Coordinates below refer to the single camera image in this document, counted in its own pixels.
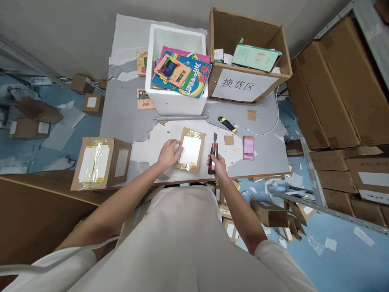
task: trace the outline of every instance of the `yellow box cutter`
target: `yellow box cutter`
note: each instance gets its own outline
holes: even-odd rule
[[[228,128],[228,130],[232,131],[235,134],[238,133],[238,131],[235,129],[235,127],[225,117],[219,117],[218,120],[223,125],[225,125]]]

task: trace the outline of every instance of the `red utility knife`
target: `red utility knife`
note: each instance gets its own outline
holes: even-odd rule
[[[216,159],[219,159],[219,144],[218,144],[218,134],[214,133],[214,142],[212,143],[211,154],[215,155]],[[212,159],[209,159],[208,163],[208,174],[215,174],[215,163]]]

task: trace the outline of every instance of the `white shirt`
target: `white shirt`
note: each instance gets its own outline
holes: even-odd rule
[[[19,276],[4,291],[316,291],[286,249],[265,240],[252,256],[230,241],[220,219],[207,187],[166,188],[98,263],[83,251],[43,275]],[[47,266],[71,250],[35,264]]]

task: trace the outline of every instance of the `green box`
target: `green box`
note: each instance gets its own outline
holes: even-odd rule
[[[238,44],[232,63],[270,72],[281,55],[279,51]]]

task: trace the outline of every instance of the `styrofoam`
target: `styrofoam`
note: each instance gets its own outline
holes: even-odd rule
[[[154,60],[160,57],[163,46],[206,55],[205,35],[189,30],[152,24],[150,26],[145,82],[145,90],[160,115],[200,116],[208,98],[208,84],[205,85],[204,92],[198,99],[174,91],[152,88]]]

